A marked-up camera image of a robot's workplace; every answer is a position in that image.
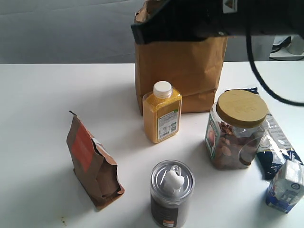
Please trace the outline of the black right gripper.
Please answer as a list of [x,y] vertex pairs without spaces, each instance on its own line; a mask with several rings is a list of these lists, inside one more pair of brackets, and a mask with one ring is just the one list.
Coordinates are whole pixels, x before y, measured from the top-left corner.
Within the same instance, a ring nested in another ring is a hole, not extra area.
[[207,25],[218,35],[304,36],[302,0],[207,0]]

